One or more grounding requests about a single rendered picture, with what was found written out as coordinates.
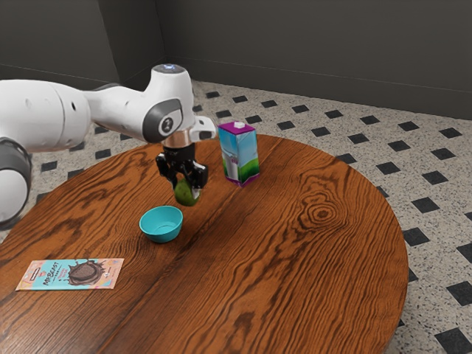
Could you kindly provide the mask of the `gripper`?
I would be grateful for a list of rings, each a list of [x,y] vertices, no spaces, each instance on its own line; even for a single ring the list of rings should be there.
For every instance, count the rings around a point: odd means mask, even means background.
[[[174,190],[180,173],[191,185],[192,197],[199,197],[201,189],[207,184],[207,166],[199,164],[195,158],[195,143],[186,147],[164,147],[156,157],[156,164],[161,176],[165,177]]]

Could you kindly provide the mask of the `green avocado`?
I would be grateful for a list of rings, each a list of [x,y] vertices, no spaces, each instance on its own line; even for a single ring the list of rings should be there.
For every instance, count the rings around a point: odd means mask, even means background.
[[[200,198],[200,190],[194,189],[190,183],[185,179],[178,181],[174,188],[174,196],[176,201],[185,207],[194,206]]]

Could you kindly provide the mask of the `teal bowl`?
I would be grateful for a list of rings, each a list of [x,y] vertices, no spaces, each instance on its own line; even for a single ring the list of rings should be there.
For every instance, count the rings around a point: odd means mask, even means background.
[[[182,211],[174,206],[152,208],[139,220],[139,228],[155,243],[167,243],[177,238],[182,224]]]

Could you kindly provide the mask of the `milk carton with purple top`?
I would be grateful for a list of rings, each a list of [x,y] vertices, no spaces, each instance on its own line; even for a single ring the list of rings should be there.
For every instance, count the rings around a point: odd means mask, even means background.
[[[256,130],[244,122],[218,126],[225,177],[243,187],[260,175]]]

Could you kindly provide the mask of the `flat chocolate bar packet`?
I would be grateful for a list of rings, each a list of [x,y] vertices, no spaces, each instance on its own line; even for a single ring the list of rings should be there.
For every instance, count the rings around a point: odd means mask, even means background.
[[[17,291],[71,291],[113,289],[123,258],[34,260]]]

